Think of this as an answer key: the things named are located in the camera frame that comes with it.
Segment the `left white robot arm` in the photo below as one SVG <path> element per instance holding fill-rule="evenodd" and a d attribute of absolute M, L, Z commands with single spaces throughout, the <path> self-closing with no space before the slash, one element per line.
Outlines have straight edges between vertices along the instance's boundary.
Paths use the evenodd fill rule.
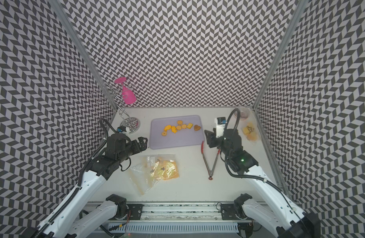
<path fill-rule="evenodd" d="M 122 162 L 147 149 L 148 139 L 139 137 L 131 140 L 127 130 L 114 131 L 107 135 L 104 144 L 82 168 L 76 186 L 56 209 L 36 228 L 28 227 L 22 238 L 86 238 L 110 219 L 129 219 L 130 209 L 124 197 L 112 194 L 95 210 L 81 219 L 89 199 L 116 171 L 123 171 Z"/>

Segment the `clear resealable bag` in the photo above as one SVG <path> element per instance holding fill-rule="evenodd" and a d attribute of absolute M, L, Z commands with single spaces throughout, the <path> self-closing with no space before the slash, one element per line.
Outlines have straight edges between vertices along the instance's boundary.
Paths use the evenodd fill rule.
<path fill-rule="evenodd" d="M 257 127 L 254 125 L 253 122 L 247 122 L 246 125 L 242 128 L 242 132 L 249 141 L 256 142 L 259 139 Z"/>

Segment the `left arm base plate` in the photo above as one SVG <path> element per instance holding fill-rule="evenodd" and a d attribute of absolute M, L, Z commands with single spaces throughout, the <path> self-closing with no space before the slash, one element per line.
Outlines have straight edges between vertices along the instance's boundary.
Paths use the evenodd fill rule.
<path fill-rule="evenodd" d="M 127 204 L 128 210 L 129 210 L 129 220 L 130 221 L 138 221 L 141 219 L 142 211 L 144 205 L 141 203 L 130 203 Z"/>

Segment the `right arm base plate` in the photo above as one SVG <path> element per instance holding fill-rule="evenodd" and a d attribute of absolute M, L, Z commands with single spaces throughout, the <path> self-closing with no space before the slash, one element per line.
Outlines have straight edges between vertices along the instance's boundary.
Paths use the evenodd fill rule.
<path fill-rule="evenodd" d="M 234 209 L 234 204 L 232 204 L 232 203 L 219 203 L 217 205 L 217 208 L 219 209 L 221 218 L 224 221 L 251 222 L 253 220 L 250 217 L 245 217 L 245 218 L 239 217 L 236 214 L 235 209 Z"/>

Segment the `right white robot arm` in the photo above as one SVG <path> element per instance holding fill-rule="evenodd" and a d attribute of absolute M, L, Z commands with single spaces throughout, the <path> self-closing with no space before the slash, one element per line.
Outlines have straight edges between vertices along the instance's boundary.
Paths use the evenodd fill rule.
<path fill-rule="evenodd" d="M 218 118 L 217 128 L 205 130 L 207 145 L 218 148 L 224 154 L 225 168 L 231 177 L 248 180 L 269 206 L 266 209 L 245 193 L 234 200 L 237 216 L 257 221 L 277 238 L 319 238 L 321 224 L 318 215 L 306 213 L 269 179 L 258 161 L 243 149 L 238 133 L 240 120 L 236 119 L 230 129 L 230 119 Z"/>

